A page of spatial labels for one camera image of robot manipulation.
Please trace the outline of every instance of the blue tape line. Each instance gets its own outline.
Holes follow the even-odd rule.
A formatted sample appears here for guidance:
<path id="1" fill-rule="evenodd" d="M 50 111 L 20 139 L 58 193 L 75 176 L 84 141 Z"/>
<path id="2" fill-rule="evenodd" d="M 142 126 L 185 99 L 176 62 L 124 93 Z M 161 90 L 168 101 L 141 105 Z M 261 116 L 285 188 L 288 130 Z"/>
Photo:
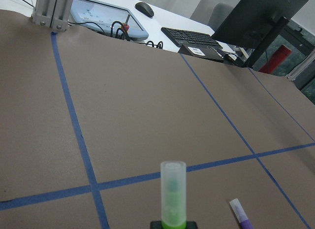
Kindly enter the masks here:
<path id="1" fill-rule="evenodd" d="M 215 167 L 215 166 L 221 166 L 221 165 L 225 165 L 225 164 L 237 163 L 237 162 L 241 162 L 241 161 L 245 161 L 245 160 L 249 160 L 249 159 L 254 159 L 254 158 L 255 157 L 253 155 L 246 155 L 246 156 L 242 156 L 242 157 L 225 159 L 225 160 L 215 161 L 215 162 L 211 162 L 211 163 L 188 166 L 187 172 L 202 170 L 202 169 L 211 168 L 211 167 Z M 140 176 L 124 178 L 124 179 L 120 179 L 120 180 L 114 180 L 114 181 L 99 183 L 98 188 L 100 190 L 107 190 L 107 189 L 116 188 L 116 187 L 120 187 L 120 186 L 126 186 L 126 185 L 131 185 L 131 184 L 135 184 L 135 183 L 139 183 L 139 182 L 159 179 L 160 177 L 161 177 L 160 172 L 155 172 L 155 173 L 151 173 L 151 174 L 145 174 L 145 175 L 140 175 Z"/>
<path id="2" fill-rule="evenodd" d="M 278 100 L 268 91 L 266 86 L 258 79 L 258 77 L 254 74 L 252 69 L 250 69 L 248 67 L 248 70 L 256 78 L 256 80 L 260 83 L 260 85 L 265 89 L 265 91 L 267 91 L 267 93 L 273 98 L 273 100 L 276 101 L 276 103 L 292 118 L 293 121 L 295 121 L 295 123 L 309 136 L 309 138 L 311 138 L 311 140 L 315 142 L 315 139 L 303 128 L 303 126 L 300 123 L 298 123 L 298 121 L 285 109 L 285 107 L 283 107 L 282 104 L 279 103 Z"/>
<path id="3" fill-rule="evenodd" d="M 199 83 L 201 84 L 201 86 L 203 87 L 203 89 L 207 92 L 207 94 L 210 96 L 210 98 L 213 100 L 213 102 L 215 103 L 215 105 L 218 107 L 218 109 L 221 111 L 221 113 L 223 114 L 223 116 L 227 119 L 227 121 L 230 123 L 230 125 L 233 127 L 233 129 L 236 131 L 236 133 L 238 134 L 238 136 L 242 139 L 242 141 L 246 144 L 246 146 L 248 147 L 248 149 L 253 153 L 253 149 L 252 147 L 247 143 L 247 141 L 245 140 L 245 138 L 242 136 L 242 134 L 239 132 L 239 130 L 236 128 L 236 126 L 232 123 L 232 121 L 230 120 L 230 118 L 228 117 L 228 115 L 223 111 L 223 109 L 221 108 L 221 106 L 219 105 L 219 103 L 216 101 L 216 99 L 212 96 L 212 94 L 210 93 L 210 91 L 208 90 L 208 88 L 205 86 L 205 84 L 202 82 L 202 80 L 199 78 L 199 76 L 196 74 L 196 72 L 192 69 L 192 67 L 190 66 L 190 64 L 188 63 L 188 61 L 186 60 L 186 58 L 180 54 L 181 57 L 183 58 L 183 60 L 185 61 L 185 63 L 187 64 L 187 66 L 190 68 L 190 70 L 192 71 L 193 75 L 196 77 L 196 79 L 199 81 Z"/>
<path id="4" fill-rule="evenodd" d="M 71 197 L 71 196 L 82 195 L 89 192 L 91 192 L 90 186 L 81 186 L 81 187 L 76 187 L 76 188 L 71 188 L 71 189 L 66 189 L 66 190 L 44 193 L 44 194 L 35 195 L 35 196 L 15 198 L 10 201 L 1 202 L 0 211 L 10 209 L 10 208 L 27 206 L 27 205 L 36 204 L 36 203 L 43 203 L 43 202 Z"/>
<path id="5" fill-rule="evenodd" d="M 289 147 L 289 148 L 284 148 L 284 149 L 278 149 L 278 150 L 272 150 L 272 151 L 268 151 L 268 152 L 264 152 L 264 153 L 259 153 L 256 155 L 257 155 L 257 157 L 261 158 L 261 157 L 280 154 L 280 153 L 289 152 L 289 151 L 293 151 L 293 150 L 304 149 L 304 148 L 312 147 L 312 146 L 315 146 L 315 143 L 303 144 L 303 145 L 299 145 L 299 146 L 294 146 L 294 147 Z"/>
<path id="6" fill-rule="evenodd" d="M 264 153 L 255 154 L 255 155 L 251 154 L 251 155 L 245 155 L 245 156 L 235 157 L 235 158 L 231 158 L 231 159 L 224 159 L 224 160 L 219 160 L 219 161 L 205 163 L 205 164 L 192 165 L 192 166 L 187 167 L 187 172 L 203 170 L 203 169 L 212 168 L 212 167 L 216 167 L 216 166 L 222 166 L 222 165 L 226 165 L 226 164 L 239 163 L 239 162 L 242 162 L 245 160 L 256 159 L 256 157 L 265 157 L 265 156 L 270 156 L 270 155 L 276 155 L 276 154 L 285 153 L 285 152 L 289 152 L 289 151 L 304 149 L 304 148 L 311 147 L 311 146 L 315 146 L 315 143 L 303 144 L 303 145 L 299 145 L 299 146 L 283 148 L 283 149 L 278 149 L 278 150 L 272 150 L 272 151 L 268 151 L 268 152 L 264 152 Z M 145 175 L 139 175 L 139 176 L 128 177 L 128 178 L 124 178 L 124 179 L 99 183 L 98 189 L 99 190 L 107 190 L 107 189 L 111 189 L 111 188 L 131 185 L 131 184 L 144 182 L 144 181 L 150 181 L 150 180 L 159 179 L 159 178 L 160 178 L 160 173 L 155 172 L 155 173 L 150 173 L 150 174 L 145 174 Z"/>
<path id="7" fill-rule="evenodd" d="M 116 188 L 120 186 L 126 186 L 126 185 L 144 182 L 144 181 L 159 179 L 160 177 L 161 177 L 160 173 L 155 172 L 155 173 L 150 173 L 150 174 L 145 174 L 145 175 L 140 175 L 140 176 L 128 177 L 124 179 L 99 183 L 98 188 L 100 190 L 107 190 L 107 189 Z"/>
<path id="8" fill-rule="evenodd" d="M 279 153 L 299 150 L 299 149 L 303 149 L 303 148 L 307 148 L 307 147 L 311 147 L 311 146 L 315 146 L 315 143 L 304 144 L 304 145 L 294 146 L 294 147 L 290 147 L 290 148 L 268 151 L 265 153 L 256 154 L 256 156 L 257 157 L 265 157 L 265 156 L 270 156 L 270 155 L 276 155 Z M 241 156 L 241 157 L 236 157 L 236 158 L 231 158 L 231 159 L 225 159 L 225 160 L 220 160 L 220 161 L 215 161 L 215 162 L 210 162 L 210 163 L 205 163 L 205 164 L 197 164 L 197 165 L 193 165 L 193 166 L 188 166 L 187 172 L 203 170 L 203 169 L 221 166 L 221 165 L 226 165 L 226 164 L 238 163 L 238 162 L 250 160 L 250 159 L 255 159 L 255 156 L 254 155 L 246 155 L 246 156 Z M 150 180 L 159 179 L 159 178 L 160 178 L 159 172 L 155 172 L 155 173 L 151 173 L 151 174 L 145 174 L 145 175 L 139 175 L 139 176 L 124 178 L 124 179 L 120 179 L 120 180 L 114 180 L 114 181 L 99 183 L 98 184 L 98 190 L 107 190 L 107 189 L 111 189 L 111 188 L 131 185 L 131 184 L 144 182 L 144 181 L 150 181 Z M 6 201 L 6 202 L 0 202 L 0 211 L 10 209 L 10 208 L 16 208 L 16 207 L 36 204 L 36 203 L 43 203 L 46 201 L 61 199 L 61 198 L 70 197 L 70 196 L 82 195 L 82 194 L 86 194 L 86 193 L 90 193 L 90 192 L 91 192 L 90 186 L 82 186 L 82 187 L 71 188 L 71 189 L 61 190 L 61 191 L 55 191 L 55 192 L 50 192 L 50 193 L 45 193 L 45 194 L 40 194 L 40 195 L 17 198 L 17 199 L 13 199 L 13 200 Z"/>
<path id="9" fill-rule="evenodd" d="M 70 90 L 69 90 L 68 83 L 67 83 L 67 80 L 66 80 L 66 77 L 64 74 L 63 65 L 62 65 L 62 62 L 60 59 L 60 55 L 59 55 L 56 35 L 57 34 L 54 32 L 51 33 L 51 42 L 52 42 L 52 47 L 53 47 L 53 51 L 54 51 L 54 56 L 55 56 L 55 60 L 56 60 L 56 65 L 57 65 L 60 81 L 61 81 L 61 84 L 63 87 L 63 93 L 64 93 L 65 101 L 66 101 L 67 106 L 68 106 L 68 110 L 69 110 L 69 114 L 71 117 L 73 129 L 75 132 L 75 136 L 76 136 L 79 148 L 80 148 L 83 163 L 84 163 L 86 173 L 87 173 L 87 176 L 89 179 L 91 192 L 93 194 L 93 198 L 94 198 L 94 202 L 95 202 L 95 206 L 96 206 L 96 210 L 98 213 L 101 227 L 102 227 L 102 229 L 109 229 L 109 225 L 108 225 L 107 217 L 106 217 L 106 213 L 105 213 L 105 208 L 104 208 L 104 205 L 102 202 L 102 198 L 101 198 L 99 189 L 97 187 L 97 181 L 96 181 L 95 173 L 94 173 L 94 170 L 92 167 L 91 159 L 90 159 L 87 147 L 85 145 L 84 138 L 82 136 L 82 131 L 80 128 L 78 117 L 77 117 L 77 114 L 76 114 L 75 109 L 74 109 L 74 105 L 73 105 L 72 98 L 70 95 Z"/>
<path id="10" fill-rule="evenodd" d="M 292 203 L 292 201 L 290 200 L 290 198 L 287 196 L 287 194 L 284 192 L 284 190 L 281 188 L 281 186 L 278 184 L 278 182 L 275 180 L 275 178 L 272 176 L 272 174 L 269 172 L 269 170 L 265 167 L 265 165 L 262 163 L 262 161 L 259 159 L 258 155 L 255 153 L 255 151 L 252 149 L 252 147 L 247 143 L 247 141 L 244 139 L 244 137 L 242 136 L 242 134 L 238 131 L 238 129 L 235 127 L 235 125 L 232 123 L 232 121 L 229 119 L 229 117 L 227 116 L 227 114 L 223 111 L 223 109 L 220 107 L 220 105 L 218 104 L 218 102 L 215 100 L 215 98 L 212 96 L 212 94 L 210 93 L 210 91 L 208 90 L 208 88 L 203 84 L 203 82 L 201 81 L 201 79 L 199 78 L 199 76 L 196 74 L 196 72 L 193 70 L 193 68 L 190 66 L 190 64 L 188 63 L 188 61 L 185 59 L 185 57 L 180 54 L 181 57 L 183 58 L 183 60 L 185 61 L 185 63 L 187 64 L 187 66 L 190 68 L 190 70 L 192 71 L 192 73 L 194 74 L 194 76 L 196 77 L 196 79 L 199 81 L 199 83 L 202 85 L 202 87 L 205 89 L 205 91 L 207 92 L 207 94 L 210 96 L 210 98 L 213 100 L 213 102 L 216 104 L 216 106 L 219 108 L 219 110 L 221 111 L 221 113 L 223 114 L 223 116 L 228 120 L 228 122 L 232 125 L 232 127 L 234 128 L 234 130 L 237 132 L 237 134 L 240 136 L 240 138 L 243 140 L 243 142 L 247 145 L 248 149 L 252 152 L 252 154 L 254 155 L 254 157 L 257 159 L 257 161 L 259 162 L 259 164 L 261 165 L 261 167 L 265 170 L 265 172 L 268 174 L 268 176 L 270 177 L 270 179 L 274 182 L 274 184 L 278 187 L 278 189 L 280 190 L 280 192 L 282 193 L 282 195 L 285 197 L 285 199 L 288 201 L 288 203 L 291 205 L 291 207 L 293 208 L 293 210 L 296 212 L 296 214 L 299 216 L 299 218 L 302 220 L 302 222 L 304 223 L 304 225 L 308 228 L 311 229 L 311 227 L 308 225 L 308 223 L 305 221 L 305 219 L 303 218 L 303 216 L 301 215 L 301 213 L 297 210 L 297 208 L 294 206 L 294 204 Z"/>
<path id="11" fill-rule="evenodd" d="M 262 168 L 265 170 L 267 175 L 270 177 L 270 179 L 274 182 L 274 184 L 277 186 L 279 191 L 282 193 L 282 195 L 285 197 L 285 199 L 288 201 L 288 203 L 291 205 L 293 208 L 294 212 L 299 216 L 301 221 L 304 223 L 304 225 L 307 227 L 307 229 L 311 229 L 310 225 L 306 222 L 306 220 L 303 218 L 302 214 L 299 212 L 299 210 L 295 207 L 293 202 L 290 200 L 290 198 L 287 196 L 287 194 L 284 192 L 284 190 L 281 188 L 279 183 L 276 181 L 276 179 L 273 177 L 273 175 L 270 173 L 270 171 L 266 168 L 266 166 L 262 163 L 259 157 L 256 155 L 256 159 L 259 162 L 259 164 L 262 166 Z"/>

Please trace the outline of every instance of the white marker cap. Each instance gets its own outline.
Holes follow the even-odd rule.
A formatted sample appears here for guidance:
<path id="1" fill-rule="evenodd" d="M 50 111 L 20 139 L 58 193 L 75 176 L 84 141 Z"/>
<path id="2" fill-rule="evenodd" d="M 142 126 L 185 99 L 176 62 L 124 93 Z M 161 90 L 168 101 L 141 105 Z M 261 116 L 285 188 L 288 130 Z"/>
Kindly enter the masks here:
<path id="1" fill-rule="evenodd" d="M 248 219 L 248 217 L 246 216 L 246 213 L 245 213 L 244 209 L 242 208 L 241 203 L 239 202 L 238 198 L 230 201 L 230 205 L 231 205 L 239 223 Z"/>
<path id="2" fill-rule="evenodd" d="M 186 228 L 186 163 L 161 163 L 161 206 L 164 229 Z"/>

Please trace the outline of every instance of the green marker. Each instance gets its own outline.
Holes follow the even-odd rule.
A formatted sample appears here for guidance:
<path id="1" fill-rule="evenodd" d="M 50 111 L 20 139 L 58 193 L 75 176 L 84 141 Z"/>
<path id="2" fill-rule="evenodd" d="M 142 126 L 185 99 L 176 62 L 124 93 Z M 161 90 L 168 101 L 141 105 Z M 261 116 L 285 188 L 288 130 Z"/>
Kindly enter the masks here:
<path id="1" fill-rule="evenodd" d="M 186 228 L 186 163 L 161 163 L 163 229 Z"/>

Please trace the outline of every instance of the black mouse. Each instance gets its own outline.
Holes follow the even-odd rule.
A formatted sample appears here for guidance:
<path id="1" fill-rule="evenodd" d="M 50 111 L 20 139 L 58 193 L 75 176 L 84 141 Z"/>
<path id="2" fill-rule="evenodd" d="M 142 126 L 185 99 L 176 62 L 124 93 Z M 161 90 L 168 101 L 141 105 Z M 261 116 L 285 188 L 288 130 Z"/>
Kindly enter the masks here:
<path id="1" fill-rule="evenodd" d="M 142 2 L 142 1 L 138 2 L 135 5 L 135 8 L 148 17 L 152 18 L 154 16 L 154 12 L 153 12 L 152 8 L 149 5 L 147 5 L 145 2 Z"/>

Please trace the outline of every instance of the red cylinder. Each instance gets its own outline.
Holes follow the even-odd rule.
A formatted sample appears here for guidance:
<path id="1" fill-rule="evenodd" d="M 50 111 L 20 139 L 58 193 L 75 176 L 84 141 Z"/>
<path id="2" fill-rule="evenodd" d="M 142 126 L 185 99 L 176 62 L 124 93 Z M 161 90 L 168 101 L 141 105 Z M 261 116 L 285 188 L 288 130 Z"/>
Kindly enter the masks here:
<path id="1" fill-rule="evenodd" d="M 281 45 L 259 72 L 271 74 L 291 53 L 290 49 Z"/>

